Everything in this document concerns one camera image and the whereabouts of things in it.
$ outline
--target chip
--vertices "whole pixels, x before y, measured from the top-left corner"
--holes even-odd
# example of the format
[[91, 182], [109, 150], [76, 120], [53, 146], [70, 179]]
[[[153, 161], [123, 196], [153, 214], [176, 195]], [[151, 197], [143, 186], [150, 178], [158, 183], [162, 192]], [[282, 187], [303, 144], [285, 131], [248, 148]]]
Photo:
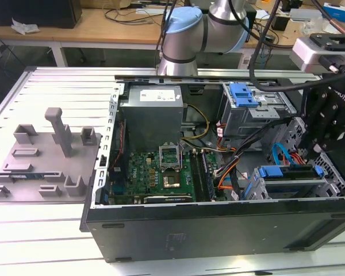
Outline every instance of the chip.
[[165, 189], [180, 188], [180, 173], [178, 172], [164, 172], [162, 174], [163, 187]]

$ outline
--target yellow wire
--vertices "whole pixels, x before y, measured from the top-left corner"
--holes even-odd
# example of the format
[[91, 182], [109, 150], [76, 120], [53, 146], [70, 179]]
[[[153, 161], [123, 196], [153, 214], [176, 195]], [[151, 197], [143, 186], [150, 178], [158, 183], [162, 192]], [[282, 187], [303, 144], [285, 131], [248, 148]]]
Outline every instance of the yellow wire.
[[205, 129], [205, 131], [204, 131], [202, 134], [195, 135], [195, 136], [190, 136], [190, 137], [183, 137], [183, 138], [184, 138], [184, 139], [198, 139], [198, 138], [200, 138], [200, 137], [202, 137], [202, 136], [205, 136], [206, 133], [208, 132], [208, 129], [209, 129], [209, 121], [208, 121], [206, 115], [204, 115], [203, 112], [200, 111], [196, 106], [191, 105], [191, 104], [188, 104], [188, 106], [194, 108], [194, 109], [195, 109], [200, 115], [202, 115], [202, 117], [206, 120], [206, 129]]

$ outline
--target computer tower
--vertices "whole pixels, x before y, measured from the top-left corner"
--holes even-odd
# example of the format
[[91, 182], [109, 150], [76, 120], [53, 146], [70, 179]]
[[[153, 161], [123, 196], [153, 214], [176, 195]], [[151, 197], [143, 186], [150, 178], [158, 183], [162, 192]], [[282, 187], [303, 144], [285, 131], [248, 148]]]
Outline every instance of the computer tower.
[[0, 0], [0, 26], [12, 19], [39, 27], [74, 28], [82, 15], [80, 0]]

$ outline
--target black computer case panel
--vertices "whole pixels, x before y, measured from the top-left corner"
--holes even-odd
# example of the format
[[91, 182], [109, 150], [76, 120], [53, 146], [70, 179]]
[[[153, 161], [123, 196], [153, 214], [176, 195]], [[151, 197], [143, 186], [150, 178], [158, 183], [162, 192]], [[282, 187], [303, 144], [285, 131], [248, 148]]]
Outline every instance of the black computer case panel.
[[90, 209], [107, 262], [311, 251], [345, 231], [344, 201]]
[[24, 24], [74, 28], [82, 15], [80, 0], [0, 0], [0, 26], [10, 26], [12, 18]]

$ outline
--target metal slotted table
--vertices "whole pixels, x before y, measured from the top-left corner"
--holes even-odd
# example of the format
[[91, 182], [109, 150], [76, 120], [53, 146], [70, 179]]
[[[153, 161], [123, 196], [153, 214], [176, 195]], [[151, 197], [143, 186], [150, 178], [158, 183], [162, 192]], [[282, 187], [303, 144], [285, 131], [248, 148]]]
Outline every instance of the metal slotted table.
[[[72, 131], [102, 128], [115, 75], [154, 75], [150, 69], [38, 68], [24, 72], [0, 105], [0, 166], [18, 124], [52, 132], [44, 111], [63, 109]], [[248, 76], [246, 70], [200, 70], [206, 76]], [[257, 76], [315, 80], [299, 71], [258, 71]], [[314, 252], [158, 260], [107, 264], [90, 233], [81, 233], [83, 204], [0, 204], [0, 275], [345, 275], [345, 232]]]

